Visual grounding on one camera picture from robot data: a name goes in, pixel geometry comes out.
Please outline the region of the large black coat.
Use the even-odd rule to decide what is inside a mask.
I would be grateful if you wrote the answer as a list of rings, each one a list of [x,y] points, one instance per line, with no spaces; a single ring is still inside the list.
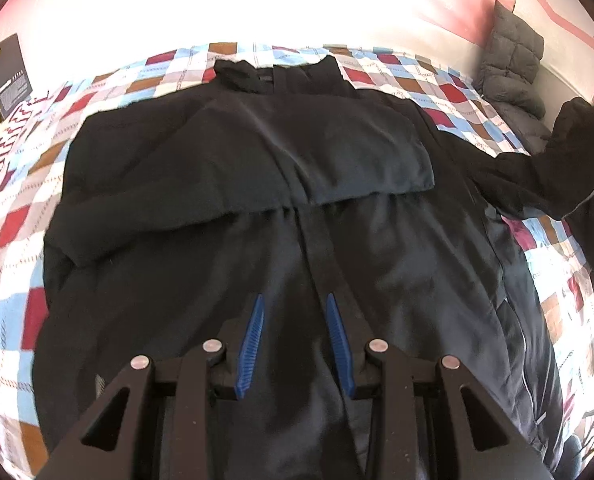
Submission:
[[[90,116],[44,237],[46,447],[134,356],[182,356],[262,299],[250,389],[219,423],[224,476],[358,478],[367,406],[336,374],[334,297],[408,356],[460,358],[555,468],[554,350],[507,225],[564,213],[547,169],[353,88],[332,58],[221,61],[208,84]]]

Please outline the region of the checkered plaid bed sheet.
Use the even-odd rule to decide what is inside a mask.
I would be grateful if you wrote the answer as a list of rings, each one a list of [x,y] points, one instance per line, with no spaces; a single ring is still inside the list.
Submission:
[[[519,151],[520,142],[475,92],[470,79],[419,55],[344,47],[204,44],[45,92],[20,103],[0,125],[0,466],[31,479],[44,464],[31,383],[33,351],[47,314],[43,237],[62,192],[62,170],[85,118],[212,79],[219,58],[255,66],[336,58],[344,78],[408,98],[442,129],[483,151]],[[549,218],[513,222],[550,330],[564,393],[564,430],[594,419],[594,290],[569,226]],[[589,437],[594,443],[594,425]]]

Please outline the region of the black puffer jacket with snaps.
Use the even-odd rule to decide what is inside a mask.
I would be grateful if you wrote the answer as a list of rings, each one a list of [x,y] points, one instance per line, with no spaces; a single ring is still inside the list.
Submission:
[[[504,216],[565,221],[594,289],[594,104],[580,98],[565,103],[542,152],[491,157],[473,150],[464,161],[468,176]]]

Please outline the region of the grey quilted puffer jacket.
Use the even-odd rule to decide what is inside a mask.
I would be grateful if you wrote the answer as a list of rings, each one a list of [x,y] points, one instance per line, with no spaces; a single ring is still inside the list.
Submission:
[[[543,152],[552,135],[542,122],[545,104],[534,86],[543,55],[544,38],[495,1],[474,87],[530,154]]]

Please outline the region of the black printed cardboard box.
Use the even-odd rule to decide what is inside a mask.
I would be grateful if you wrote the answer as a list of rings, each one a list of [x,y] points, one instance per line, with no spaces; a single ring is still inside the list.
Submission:
[[[0,42],[0,125],[32,92],[17,34]]]

